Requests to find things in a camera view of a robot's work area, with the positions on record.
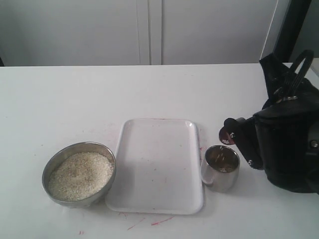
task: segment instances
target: uncooked rice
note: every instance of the uncooked rice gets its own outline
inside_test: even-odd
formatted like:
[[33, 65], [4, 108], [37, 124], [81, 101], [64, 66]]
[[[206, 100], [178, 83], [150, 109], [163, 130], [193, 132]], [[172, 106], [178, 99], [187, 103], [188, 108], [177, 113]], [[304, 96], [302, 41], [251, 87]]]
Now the uncooked rice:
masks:
[[48, 189], [62, 201], [78, 201], [100, 191], [110, 180], [114, 167], [98, 153], [77, 153], [67, 158], [52, 174]]

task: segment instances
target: cabinet door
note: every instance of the cabinet door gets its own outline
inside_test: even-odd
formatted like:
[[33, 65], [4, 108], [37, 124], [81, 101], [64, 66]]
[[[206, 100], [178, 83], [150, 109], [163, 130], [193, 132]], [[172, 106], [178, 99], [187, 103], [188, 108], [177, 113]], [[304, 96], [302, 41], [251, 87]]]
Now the cabinet door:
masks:
[[149, 64], [148, 0], [2, 0], [7, 66]]
[[[162, 35], [157, 42], [152, 39], [152, 59], [155, 55], [162, 64], [258, 62], [263, 53], [272, 52], [288, 4], [289, 0], [162, 0]], [[161, 54], [154, 52], [156, 44]]]

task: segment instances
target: stainless steel bowl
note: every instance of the stainless steel bowl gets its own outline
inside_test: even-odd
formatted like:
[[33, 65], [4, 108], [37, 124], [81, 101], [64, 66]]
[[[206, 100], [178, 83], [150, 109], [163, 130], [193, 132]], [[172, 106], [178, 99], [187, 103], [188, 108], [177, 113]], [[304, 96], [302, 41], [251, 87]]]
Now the stainless steel bowl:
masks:
[[[48, 183], [50, 180], [50, 176], [52, 172], [58, 168], [68, 157], [72, 156], [76, 153], [86, 153], [86, 152], [95, 152], [99, 153], [108, 158], [108, 160], [113, 164], [114, 170], [110, 180], [106, 183], [106, 185], [97, 193], [93, 194], [92, 196], [78, 200], [78, 201], [61, 201], [54, 198], [48, 190]], [[61, 204], [63, 206], [71, 207], [71, 208], [80, 208], [80, 207], [87, 207], [94, 202], [97, 202], [101, 197], [105, 196], [107, 192], [111, 189], [111, 186], [114, 182], [116, 174], [116, 164], [115, 164], [115, 157], [111, 150], [100, 143], [94, 142], [81, 142], [70, 145], [61, 151], [57, 152], [47, 163], [44, 168], [42, 174], [42, 185], [44, 190], [49, 195], [49, 197], [56, 203]]]

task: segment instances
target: white plastic tray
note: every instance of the white plastic tray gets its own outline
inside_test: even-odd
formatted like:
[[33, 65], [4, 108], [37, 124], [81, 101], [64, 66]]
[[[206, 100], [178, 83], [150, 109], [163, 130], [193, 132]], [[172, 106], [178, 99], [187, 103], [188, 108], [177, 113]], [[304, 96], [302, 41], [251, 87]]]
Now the white plastic tray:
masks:
[[106, 197], [119, 212], [194, 214], [203, 205], [196, 125], [132, 119], [122, 129], [117, 174]]

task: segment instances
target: bowl rim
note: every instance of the bowl rim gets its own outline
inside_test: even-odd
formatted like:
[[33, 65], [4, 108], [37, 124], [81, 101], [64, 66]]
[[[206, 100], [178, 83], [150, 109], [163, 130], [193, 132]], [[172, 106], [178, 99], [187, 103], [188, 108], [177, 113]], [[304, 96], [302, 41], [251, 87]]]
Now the bowl rim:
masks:
[[84, 201], [87, 200], [88, 198], [94, 197], [95, 195], [97, 195], [98, 193], [100, 193], [100, 192], [103, 190], [103, 188], [106, 187], [106, 185], [108, 184], [108, 182], [109, 182], [110, 179], [111, 179], [111, 178], [110, 178], [110, 179], [106, 182], [106, 184], [105, 184], [99, 191], [97, 191], [95, 194], [92, 194], [91, 196], [89, 196], [89, 197], [87, 197], [87, 198], [84, 198], [84, 199], [81, 199], [81, 200], [76, 200], [76, 201], [63, 201], [63, 200], [59, 200], [59, 199], [57, 199], [57, 198], [55, 198], [55, 197], [52, 196], [52, 194], [49, 192], [49, 189], [46, 188], [46, 186], [44, 185], [44, 175], [45, 175], [45, 172], [47, 171], [47, 168], [49, 167], [50, 162], [52, 162], [52, 161], [54, 160], [54, 158], [55, 158], [58, 154], [60, 154], [61, 152], [65, 151], [65, 150], [68, 149], [68, 148], [75, 147], [75, 146], [80, 145], [80, 144], [97, 144], [97, 145], [99, 145], [99, 146], [102, 146], [102, 147], [106, 148], [106, 149], [110, 152], [110, 154], [111, 154], [111, 156], [112, 156], [112, 158], [113, 158], [113, 160], [114, 160], [114, 168], [113, 168], [113, 172], [112, 172], [111, 178], [113, 177], [113, 175], [114, 175], [114, 173], [115, 173], [115, 170], [116, 170], [116, 160], [115, 160], [115, 156], [114, 156], [113, 152], [109, 149], [109, 147], [107, 147], [107, 146], [105, 146], [105, 145], [103, 145], [103, 144], [101, 144], [101, 143], [91, 142], [91, 141], [78, 142], [78, 143], [74, 143], [74, 144], [72, 144], [72, 145], [69, 145], [69, 146], [67, 146], [67, 147], [65, 147], [65, 148], [63, 148], [63, 149], [61, 149], [60, 151], [58, 151], [56, 154], [54, 154], [54, 155], [50, 158], [50, 160], [47, 162], [47, 164], [45, 165], [44, 170], [43, 170], [43, 172], [42, 172], [42, 186], [43, 186], [45, 192], [47, 193], [47, 195], [48, 195], [51, 199], [53, 199], [53, 200], [55, 200], [55, 201], [58, 201], [58, 202], [61, 202], [61, 203], [64, 203], [64, 204], [72, 204], [72, 203], [84, 202]]

